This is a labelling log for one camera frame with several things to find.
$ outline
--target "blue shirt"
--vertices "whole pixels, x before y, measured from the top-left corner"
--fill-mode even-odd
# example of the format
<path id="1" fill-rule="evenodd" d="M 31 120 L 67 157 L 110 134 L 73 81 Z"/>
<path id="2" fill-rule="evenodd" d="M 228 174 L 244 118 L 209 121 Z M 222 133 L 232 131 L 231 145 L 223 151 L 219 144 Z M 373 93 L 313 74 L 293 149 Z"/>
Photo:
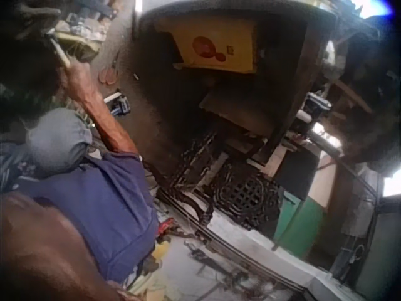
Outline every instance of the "blue shirt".
<path id="1" fill-rule="evenodd" d="M 122 283 L 153 249 L 157 216 L 139 158 L 109 153 L 18 191 L 47 198 L 77 228 L 105 280 Z"/>

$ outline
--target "bare skin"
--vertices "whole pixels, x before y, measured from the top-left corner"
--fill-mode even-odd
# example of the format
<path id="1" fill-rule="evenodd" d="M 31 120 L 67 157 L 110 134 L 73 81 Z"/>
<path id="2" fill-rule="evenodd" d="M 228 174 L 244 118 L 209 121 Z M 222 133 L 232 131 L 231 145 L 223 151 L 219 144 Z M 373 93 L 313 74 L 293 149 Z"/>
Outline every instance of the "bare skin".
<path id="1" fill-rule="evenodd" d="M 71 62 L 66 70 L 66 89 L 71 99 L 80 103 L 96 124 L 102 141 L 114 152 L 131 152 L 138 154 L 136 145 L 128 133 L 110 114 L 103 97 L 92 80 L 89 64 Z"/>
<path id="2" fill-rule="evenodd" d="M 73 60 L 61 81 L 68 95 L 91 116 L 109 150 L 138 154 L 127 132 L 110 114 L 88 64 Z M 1 197 L 1 264 L 10 267 L 14 281 L 21 286 L 16 290 L 43 287 L 55 291 L 51 300 L 139 301 L 116 283 L 109 285 L 102 279 L 84 239 L 60 211 L 18 193 Z"/>

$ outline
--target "hand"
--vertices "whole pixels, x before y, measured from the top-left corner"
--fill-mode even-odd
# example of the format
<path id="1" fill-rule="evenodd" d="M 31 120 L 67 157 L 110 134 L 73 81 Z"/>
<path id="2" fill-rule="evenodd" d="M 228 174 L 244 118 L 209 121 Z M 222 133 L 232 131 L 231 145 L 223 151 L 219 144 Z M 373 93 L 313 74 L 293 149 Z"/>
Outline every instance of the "hand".
<path id="1" fill-rule="evenodd" d="M 88 63 L 80 63 L 71 59 L 71 66 L 60 72 L 61 84 L 66 88 L 67 95 L 76 102 L 86 105 L 98 99 L 98 89 L 92 80 Z"/>

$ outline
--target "black metal grille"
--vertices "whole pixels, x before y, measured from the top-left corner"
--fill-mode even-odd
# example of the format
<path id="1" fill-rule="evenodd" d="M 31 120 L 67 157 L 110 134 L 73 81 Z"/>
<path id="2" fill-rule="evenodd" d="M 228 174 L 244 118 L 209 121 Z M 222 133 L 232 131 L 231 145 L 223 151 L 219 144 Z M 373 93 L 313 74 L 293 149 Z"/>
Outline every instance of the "black metal grille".
<path id="1" fill-rule="evenodd" d="M 215 207 L 247 229 L 279 216 L 280 187 L 253 166 L 226 163 L 211 186 Z"/>

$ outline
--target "green wall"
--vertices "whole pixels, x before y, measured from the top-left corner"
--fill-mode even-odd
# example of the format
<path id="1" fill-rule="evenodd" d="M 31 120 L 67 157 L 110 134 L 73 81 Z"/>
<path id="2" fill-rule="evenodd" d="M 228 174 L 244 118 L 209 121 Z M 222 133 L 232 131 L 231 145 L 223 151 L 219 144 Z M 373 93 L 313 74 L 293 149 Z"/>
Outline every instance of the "green wall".
<path id="1" fill-rule="evenodd" d="M 315 242 L 323 215 L 323 208 L 313 199 L 307 197 L 302 202 L 284 192 L 274 241 L 293 255 L 304 258 Z"/>

